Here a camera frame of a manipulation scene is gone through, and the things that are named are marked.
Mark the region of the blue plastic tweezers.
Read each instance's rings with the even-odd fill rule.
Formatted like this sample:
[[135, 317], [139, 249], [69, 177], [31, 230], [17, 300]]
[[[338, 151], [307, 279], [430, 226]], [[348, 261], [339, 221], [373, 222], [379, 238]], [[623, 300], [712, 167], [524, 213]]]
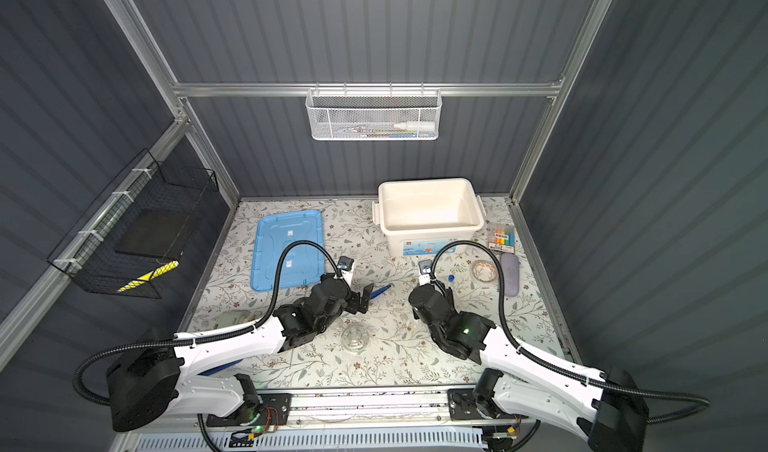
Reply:
[[391, 283], [390, 283], [390, 284], [387, 284], [387, 285], [385, 285], [385, 286], [382, 286], [382, 287], [380, 287], [380, 288], [378, 288], [378, 289], [375, 289], [374, 291], [372, 291], [372, 293], [371, 293], [371, 295], [370, 295], [370, 299], [371, 299], [371, 300], [373, 300], [374, 298], [376, 298], [376, 297], [380, 296], [380, 295], [381, 295], [381, 294], [383, 294], [384, 292], [386, 292], [386, 291], [388, 291], [389, 289], [391, 289], [391, 288], [392, 288], [392, 286], [393, 286], [393, 284], [391, 284]]

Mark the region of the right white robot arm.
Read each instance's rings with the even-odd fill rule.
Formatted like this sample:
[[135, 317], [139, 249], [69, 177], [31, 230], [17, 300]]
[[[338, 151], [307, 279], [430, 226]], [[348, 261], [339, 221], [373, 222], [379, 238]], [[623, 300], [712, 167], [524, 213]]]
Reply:
[[601, 388], [601, 372], [535, 347], [510, 343], [502, 328], [472, 312], [459, 312], [431, 284], [408, 297], [438, 348], [484, 367], [474, 390], [487, 417], [524, 415], [584, 440], [593, 451], [641, 451], [649, 408], [645, 401]]

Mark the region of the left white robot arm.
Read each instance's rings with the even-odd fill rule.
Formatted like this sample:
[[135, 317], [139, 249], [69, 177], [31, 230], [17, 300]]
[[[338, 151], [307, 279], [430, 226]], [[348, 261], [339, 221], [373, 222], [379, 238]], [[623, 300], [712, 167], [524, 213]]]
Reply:
[[261, 326], [192, 333], [189, 345], [122, 353], [106, 374], [113, 430], [136, 430], [171, 415], [254, 419], [260, 400], [252, 380], [244, 374], [218, 378], [216, 372], [313, 341], [342, 313], [366, 313], [373, 290], [367, 284], [355, 292], [347, 280], [326, 274], [309, 295], [276, 308]]

